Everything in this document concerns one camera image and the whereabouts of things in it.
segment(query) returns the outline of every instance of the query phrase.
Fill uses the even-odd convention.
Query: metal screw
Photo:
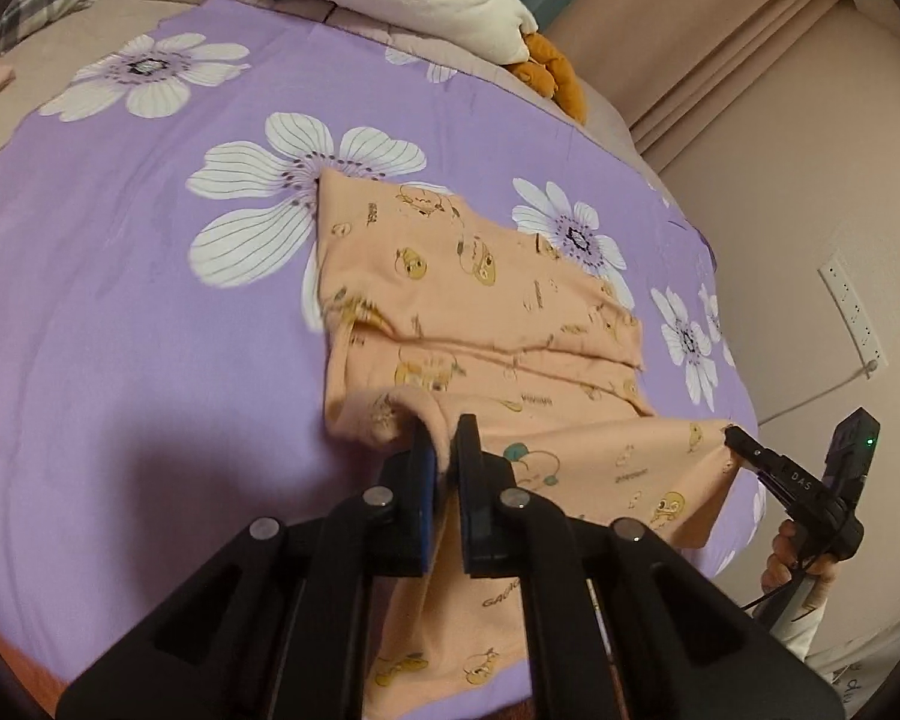
[[[530,503],[530,493],[520,488],[506,488],[500,493],[500,503],[508,509],[523,509]]]
[[[257,541],[266,541],[280,533],[280,523],[273,517],[260,517],[250,523],[250,536]]]
[[[381,509],[382,507],[389,506],[393,502],[394,491],[390,488],[385,488],[384,485],[376,485],[375,488],[364,491],[364,503],[367,504],[367,506],[374,506]]]
[[[647,529],[631,517],[623,517],[613,523],[613,531],[624,541],[640,541]]]

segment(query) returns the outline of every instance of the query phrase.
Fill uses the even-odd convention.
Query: beige mattress cover
[[[160,20],[190,7],[192,5],[183,2],[100,0],[87,10],[41,29],[7,52],[5,60],[16,71],[16,79],[0,93],[0,148],[10,139],[26,114],[61,92],[79,68],[115,52],[131,38],[152,30]],[[456,68],[518,95],[572,127],[581,129],[591,140],[642,173],[668,199],[673,199],[636,152],[634,141],[620,114],[586,84],[583,88],[590,115],[587,127],[583,128],[566,117],[552,101],[540,98],[503,68],[445,41],[392,28],[343,8],[334,9],[326,18],[326,23]]]

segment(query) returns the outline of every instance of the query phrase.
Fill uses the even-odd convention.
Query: human hand
[[[785,519],[780,523],[778,534],[773,538],[773,554],[767,557],[767,569],[760,577],[760,586],[768,593],[787,584],[791,579],[790,570],[797,567],[797,547],[793,538],[797,536],[797,525],[792,519]],[[840,565],[832,555],[818,557],[813,565],[807,568],[807,574],[817,577],[810,595],[807,596],[804,605],[809,608],[819,607],[826,596],[830,594],[837,576],[840,574]]]

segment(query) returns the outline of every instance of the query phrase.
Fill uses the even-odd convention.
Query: person's arm
[[[797,534],[797,526],[790,519],[780,523],[779,532],[773,539],[773,552],[767,559],[767,568],[760,577],[760,586],[765,593],[787,584],[790,580],[790,569],[797,565],[797,549],[793,537]],[[807,573],[817,577],[817,583],[807,596],[799,616],[789,622],[780,632],[779,640],[801,661],[807,657],[813,637],[823,621],[823,610],[826,609],[826,597],[830,594],[840,567],[832,555],[820,557],[807,569]]]

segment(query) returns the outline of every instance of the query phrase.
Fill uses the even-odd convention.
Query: white power outlet
[[[821,267],[820,274],[823,276],[826,288],[830,290],[830,294],[837,302],[837,308],[840,309],[844,322],[847,323],[847,330],[850,330],[853,345],[860,353],[860,360],[864,365],[871,360],[876,360],[876,368],[866,372],[866,378],[869,379],[888,364],[887,354],[876,337],[874,324],[866,315],[864,304],[857,295],[857,290],[850,283],[847,269],[837,255],[831,257]]]

